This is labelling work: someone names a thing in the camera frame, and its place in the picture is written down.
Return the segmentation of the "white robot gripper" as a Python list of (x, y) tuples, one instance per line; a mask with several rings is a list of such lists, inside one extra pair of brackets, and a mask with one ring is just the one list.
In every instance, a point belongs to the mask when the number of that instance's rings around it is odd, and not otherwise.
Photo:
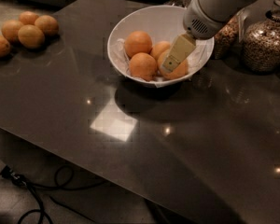
[(228, 13), (212, 2), (191, 0), (183, 17), (187, 33), (175, 38), (161, 63), (161, 70), (165, 73), (173, 72), (196, 49), (196, 39), (213, 37), (227, 23), (228, 18)]

